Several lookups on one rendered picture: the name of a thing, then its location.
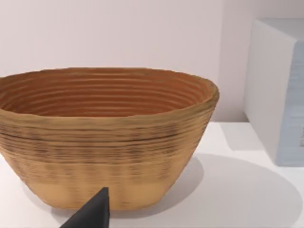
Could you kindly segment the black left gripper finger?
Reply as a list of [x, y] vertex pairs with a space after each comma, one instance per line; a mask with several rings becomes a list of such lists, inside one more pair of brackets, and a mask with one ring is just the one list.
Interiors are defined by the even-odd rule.
[[59, 228], [109, 228], [109, 188], [103, 187]]

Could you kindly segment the brown woven basket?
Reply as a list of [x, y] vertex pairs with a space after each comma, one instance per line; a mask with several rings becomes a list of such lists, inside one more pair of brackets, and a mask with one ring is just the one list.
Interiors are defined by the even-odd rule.
[[113, 210], [159, 202], [219, 100], [211, 80], [163, 69], [76, 67], [0, 77], [0, 154], [44, 203]]

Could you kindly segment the pale microwave oven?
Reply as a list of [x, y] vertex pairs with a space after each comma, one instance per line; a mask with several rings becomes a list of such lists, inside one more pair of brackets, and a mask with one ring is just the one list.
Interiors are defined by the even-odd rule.
[[244, 113], [275, 165], [304, 167], [304, 18], [254, 21]]

